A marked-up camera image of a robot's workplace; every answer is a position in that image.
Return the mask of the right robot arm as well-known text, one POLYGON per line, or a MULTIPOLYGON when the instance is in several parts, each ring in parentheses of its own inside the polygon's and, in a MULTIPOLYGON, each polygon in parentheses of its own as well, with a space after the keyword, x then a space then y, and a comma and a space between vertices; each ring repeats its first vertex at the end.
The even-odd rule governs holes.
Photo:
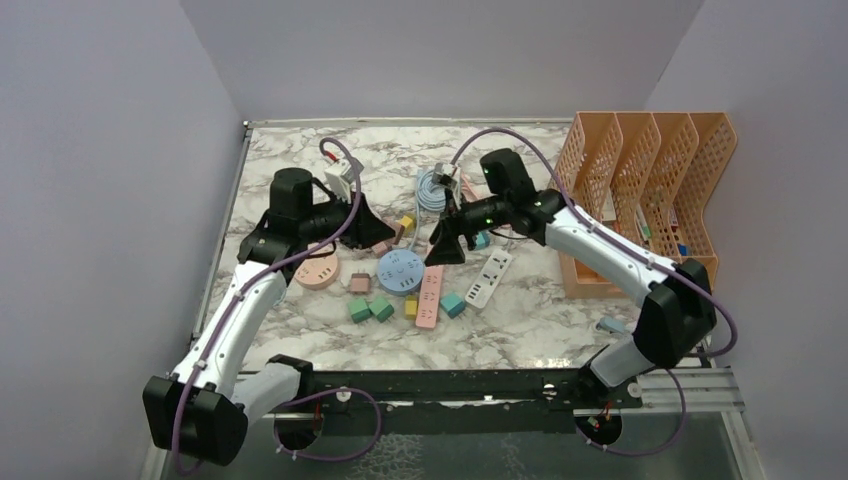
POLYGON ((555 189, 538 190, 518 153, 499 149, 480 161, 490 190, 487 198, 462 197, 454 168, 439 163, 434 184, 445 205, 430 236, 427 266, 462 264, 460 242, 502 226, 536 243, 571 256, 616 285, 638 306, 635 330, 594 355, 578 373, 577 393, 600 407, 617 387, 655 370, 671 369, 715 327, 709 274, 700 262, 677 263, 645 250, 590 217, 555 189))

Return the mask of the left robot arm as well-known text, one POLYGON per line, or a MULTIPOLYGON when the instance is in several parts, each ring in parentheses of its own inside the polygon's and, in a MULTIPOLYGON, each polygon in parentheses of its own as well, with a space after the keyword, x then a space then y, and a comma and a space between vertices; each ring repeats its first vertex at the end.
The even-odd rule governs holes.
POLYGON ((175 456, 220 466, 238 455, 249 428, 273 408, 306 408, 314 384, 305 361, 269 361, 253 377, 237 377, 259 326, 300 265, 336 243, 368 249, 394 230, 369 209, 361 170, 321 182, 303 168, 274 174, 269 206, 242 240, 228 290, 197 341, 165 376, 142 393, 153 443, 175 456))

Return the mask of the pink brown plug adapter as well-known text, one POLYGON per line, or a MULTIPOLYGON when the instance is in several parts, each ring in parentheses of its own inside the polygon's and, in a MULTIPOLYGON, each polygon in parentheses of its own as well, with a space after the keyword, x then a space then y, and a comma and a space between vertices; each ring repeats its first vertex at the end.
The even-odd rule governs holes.
POLYGON ((349 292, 354 295, 367 295, 372 290, 371 275, 368 273, 357 272, 350 277, 349 292))

